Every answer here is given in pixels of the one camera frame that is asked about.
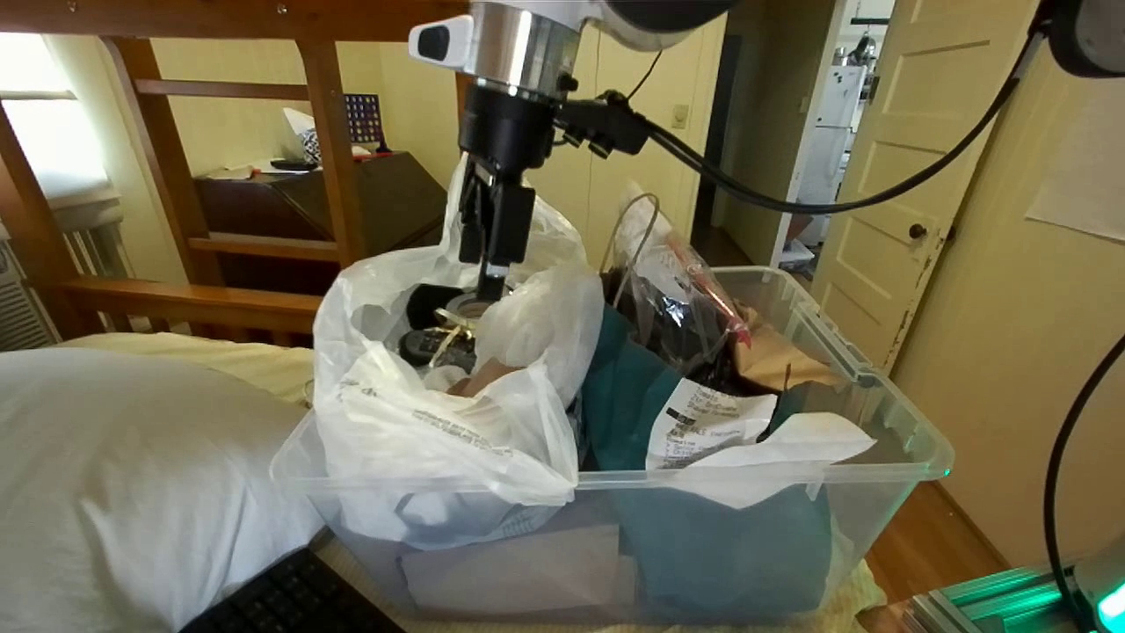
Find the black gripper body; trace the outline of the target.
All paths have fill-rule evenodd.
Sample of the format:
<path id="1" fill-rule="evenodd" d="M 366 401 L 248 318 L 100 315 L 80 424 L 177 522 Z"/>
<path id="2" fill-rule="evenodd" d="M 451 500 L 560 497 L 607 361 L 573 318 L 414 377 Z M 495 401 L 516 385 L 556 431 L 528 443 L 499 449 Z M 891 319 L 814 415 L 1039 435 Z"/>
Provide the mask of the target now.
<path id="1" fill-rule="evenodd" d="M 536 195 L 525 174 L 552 153 L 556 105 L 473 86 L 460 105 L 460 257 L 468 265 L 519 265 L 528 255 Z"/>

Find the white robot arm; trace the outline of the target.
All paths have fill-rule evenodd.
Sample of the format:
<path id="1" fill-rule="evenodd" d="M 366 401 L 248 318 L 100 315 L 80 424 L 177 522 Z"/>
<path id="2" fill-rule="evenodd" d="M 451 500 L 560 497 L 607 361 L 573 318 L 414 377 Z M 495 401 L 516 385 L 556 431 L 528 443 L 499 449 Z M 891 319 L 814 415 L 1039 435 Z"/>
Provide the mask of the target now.
<path id="1" fill-rule="evenodd" d="M 460 261 L 480 268 L 476 295 L 495 304 L 528 255 L 536 189 L 556 146 L 637 156 L 658 128 L 627 95 L 576 98 L 582 34 L 603 27 L 628 51 L 661 52 L 735 0 L 473 0 L 468 16 L 409 31 L 414 60 L 468 77 L 460 104 Z"/>

